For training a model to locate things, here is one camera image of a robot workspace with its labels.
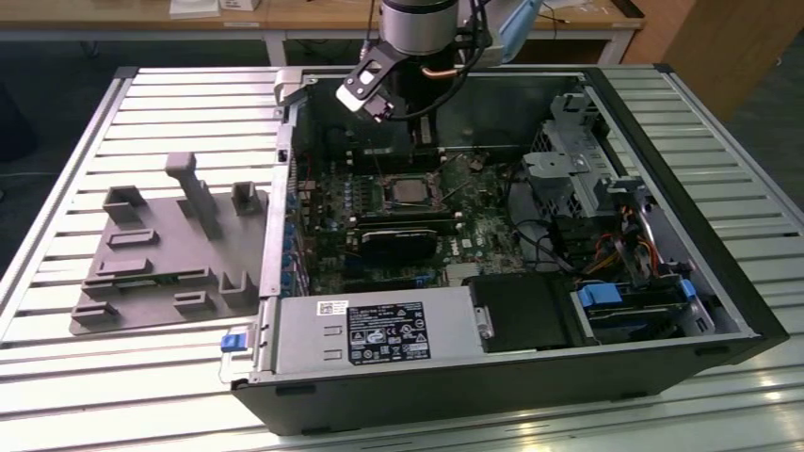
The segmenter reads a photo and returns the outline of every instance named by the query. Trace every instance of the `blue latch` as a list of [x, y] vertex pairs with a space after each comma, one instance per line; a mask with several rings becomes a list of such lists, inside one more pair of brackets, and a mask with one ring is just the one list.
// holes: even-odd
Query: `blue latch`
[[246, 334], [243, 332], [238, 334], [226, 334], [221, 339], [221, 351], [230, 353], [231, 351], [245, 351], [246, 347]]
[[683, 296], [686, 299], [694, 299], [694, 286], [689, 280], [681, 280], [681, 290], [683, 290]]
[[598, 304], [622, 303], [617, 285], [609, 282], [583, 285], [577, 291], [577, 297], [583, 308]]

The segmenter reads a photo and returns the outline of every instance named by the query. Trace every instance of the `wire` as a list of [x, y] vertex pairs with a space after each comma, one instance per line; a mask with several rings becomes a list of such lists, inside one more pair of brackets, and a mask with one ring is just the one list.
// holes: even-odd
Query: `wire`
[[567, 24], [569, 21], [566, 19], [555, 19], [555, 17], [550, 17], [550, 16], [545, 16], [543, 14], [538, 14], [538, 17], [542, 17], [545, 19], [550, 19], [551, 21], [558, 22], [559, 24]]
[[454, 193], [457, 193], [461, 188], [463, 188], [465, 186], [467, 186], [469, 182], [471, 182], [471, 181], [467, 180], [462, 184], [459, 184], [458, 186], [455, 186], [454, 189], [449, 193], [446, 193], [443, 195], [443, 197], [441, 198], [441, 202], [443, 202], [446, 198], [449, 198]]
[[365, 41], [371, 39], [371, 21], [374, 20], [374, 4], [375, 0], [371, 0], [370, 9], [367, 10], [367, 24], [365, 26]]
[[459, 157], [461, 155], [463, 155], [463, 153], [455, 153], [454, 155], [451, 155], [445, 161], [443, 163], [438, 166], [438, 168], [435, 168], [431, 172], [438, 172], [443, 169], [443, 167], [449, 164], [449, 162], [451, 160], [454, 160], [457, 157]]
[[597, 243], [594, 244], [594, 260], [597, 260], [597, 258], [599, 257], [599, 246], [602, 245], [602, 240], [605, 240], [606, 238], [610, 238], [610, 237], [611, 237], [610, 234], [603, 234], [597, 239]]
[[543, 5], [545, 7], [547, 7], [547, 9], [550, 10], [550, 16], [553, 16], [549, 19], [553, 20], [553, 40], [555, 40], [557, 39], [557, 19], [554, 18], [554, 9], [553, 9], [551, 6], [549, 6], [546, 4], [546, 2], [542, 3], [541, 5]]

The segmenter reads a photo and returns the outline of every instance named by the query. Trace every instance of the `white label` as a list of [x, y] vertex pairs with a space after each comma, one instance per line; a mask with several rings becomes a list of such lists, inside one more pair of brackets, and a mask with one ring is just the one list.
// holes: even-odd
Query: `white label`
[[257, 22], [223, 22], [223, 26], [238, 26], [241, 28], [255, 28], [259, 26]]
[[347, 299], [338, 299], [333, 301], [319, 301], [317, 303], [317, 315], [343, 315], [346, 314], [346, 308], [349, 307]]
[[409, 351], [419, 351], [419, 350], [426, 350], [427, 349], [427, 345], [426, 344], [409, 344], [406, 346], [406, 349]]

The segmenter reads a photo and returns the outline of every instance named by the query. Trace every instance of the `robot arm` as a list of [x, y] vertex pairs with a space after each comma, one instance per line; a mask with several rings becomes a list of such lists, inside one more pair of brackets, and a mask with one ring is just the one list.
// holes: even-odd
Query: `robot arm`
[[[435, 109], [466, 73], [515, 56], [539, 5], [541, 0], [382, 0], [379, 43], [349, 72], [337, 98], [374, 121], [407, 121], [413, 135], [429, 136], [421, 128], [431, 128]], [[403, 113], [390, 94], [402, 98]]]

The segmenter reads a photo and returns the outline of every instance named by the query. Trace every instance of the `slatted metal surface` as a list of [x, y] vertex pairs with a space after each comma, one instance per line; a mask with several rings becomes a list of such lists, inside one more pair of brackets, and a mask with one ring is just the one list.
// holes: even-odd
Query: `slatted metal surface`
[[[793, 335], [747, 362], [659, 396], [555, 407], [331, 437], [277, 438], [227, 395], [218, 340], [247, 318], [73, 337], [66, 327], [105, 221], [102, 192], [135, 184], [174, 196], [165, 153], [193, 151], [211, 191], [270, 190], [266, 68], [141, 70], [111, 96], [61, 212], [10, 300], [0, 349], [0, 450], [779, 450], [804, 448], [804, 238], [743, 156], [649, 68], [606, 69], [727, 249]], [[633, 163], [618, 148], [623, 165]], [[245, 361], [234, 361], [243, 366]]]

